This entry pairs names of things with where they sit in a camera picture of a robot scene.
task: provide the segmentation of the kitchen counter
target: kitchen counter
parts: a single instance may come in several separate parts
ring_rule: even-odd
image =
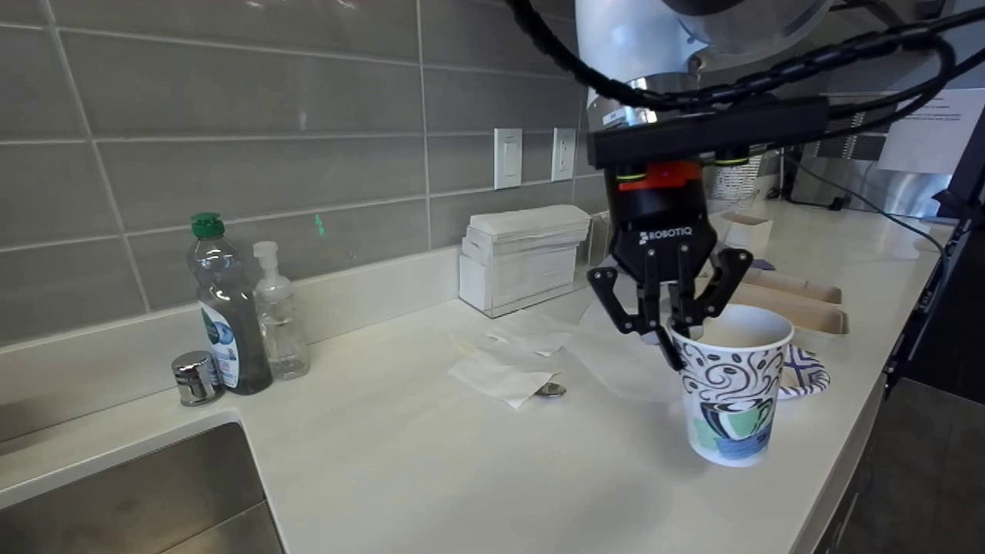
[[[578,288],[539,309],[571,324],[568,348],[539,359],[563,401],[512,413],[449,377],[494,324],[442,301],[320,342],[312,375],[258,397],[180,409],[166,392],[0,443],[0,509],[235,422],[293,554],[809,550],[934,253],[862,211],[773,219],[766,259],[841,286],[848,334],[797,331],[835,385],[777,409],[750,471],[690,453],[677,375]]]

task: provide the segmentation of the electrical outlet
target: electrical outlet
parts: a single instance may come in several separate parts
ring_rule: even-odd
[[[493,132],[493,185],[520,189],[524,181],[524,130]]]
[[[552,181],[575,179],[575,130],[553,130]]]

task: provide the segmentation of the stainless steel sink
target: stainless steel sink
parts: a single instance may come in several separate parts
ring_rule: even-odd
[[[281,554],[237,424],[0,511],[4,554]]]

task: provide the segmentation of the paper cup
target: paper cup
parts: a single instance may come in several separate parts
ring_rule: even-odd
[[[672,331],[683,356],[690,446],[726,469],[750,469],[773,433],[774,392],[794,325],[753,304],[728,304],[702,334]]]

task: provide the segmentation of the gray tile wall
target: gray tile wall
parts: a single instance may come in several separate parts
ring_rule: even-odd
[[[583,154],[547,181],[583,91],[497,0],[4,0],[0,76],[0,345],[191,301],[196,209],[298,281],[601,207]],[[494,127],[526,130],[516,190]]]

